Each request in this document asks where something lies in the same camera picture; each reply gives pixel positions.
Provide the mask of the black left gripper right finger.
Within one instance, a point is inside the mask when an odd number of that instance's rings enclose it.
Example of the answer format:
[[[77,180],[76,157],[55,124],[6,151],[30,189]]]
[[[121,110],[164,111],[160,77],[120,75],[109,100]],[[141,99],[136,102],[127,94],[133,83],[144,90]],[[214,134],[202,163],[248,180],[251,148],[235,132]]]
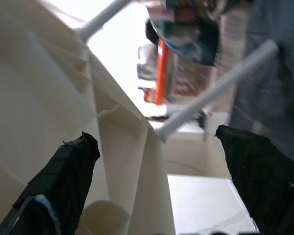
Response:
[[[294,162],[271,141],[246,130],[220,125],[233,184],[262,235],[294,235]]]

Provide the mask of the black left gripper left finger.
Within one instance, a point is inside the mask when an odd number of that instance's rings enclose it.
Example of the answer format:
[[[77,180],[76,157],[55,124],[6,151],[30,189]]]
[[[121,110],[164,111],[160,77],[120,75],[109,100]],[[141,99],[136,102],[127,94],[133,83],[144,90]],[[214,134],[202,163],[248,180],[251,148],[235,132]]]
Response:
[[[0,235],[74,235],[99,158],[88,133],[64,142],[11,206]]]

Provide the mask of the white plastic table top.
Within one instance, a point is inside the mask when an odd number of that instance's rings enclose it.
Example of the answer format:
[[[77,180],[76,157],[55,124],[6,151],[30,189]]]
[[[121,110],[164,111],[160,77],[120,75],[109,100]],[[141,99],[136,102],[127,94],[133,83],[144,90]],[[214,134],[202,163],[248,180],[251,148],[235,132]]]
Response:
[[[0,223],[83,132],[100,158],[74,235],[175,235],[154,128],[75,30],[37,0],[0,0]]]

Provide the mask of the white plastic table leg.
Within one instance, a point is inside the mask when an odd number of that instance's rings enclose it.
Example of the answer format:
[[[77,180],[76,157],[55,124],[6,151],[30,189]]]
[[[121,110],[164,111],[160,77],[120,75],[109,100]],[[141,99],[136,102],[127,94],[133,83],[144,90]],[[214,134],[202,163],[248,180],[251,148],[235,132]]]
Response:
[[[231,68],[216,85],[196,98],[196,101],[184,106],[171,116],[162,127],[156,129],[160,140],[165,142],[181,125],[188,122],[199,110],[222,95],[232,85],[247,76],[263,64],[269,62],[279,53],[279,46],[273,40],[267,40]]]
[[[83,27],[75,30],[82,42],[87,43],[109,20],[122,11],[133,0],[114,0]]]

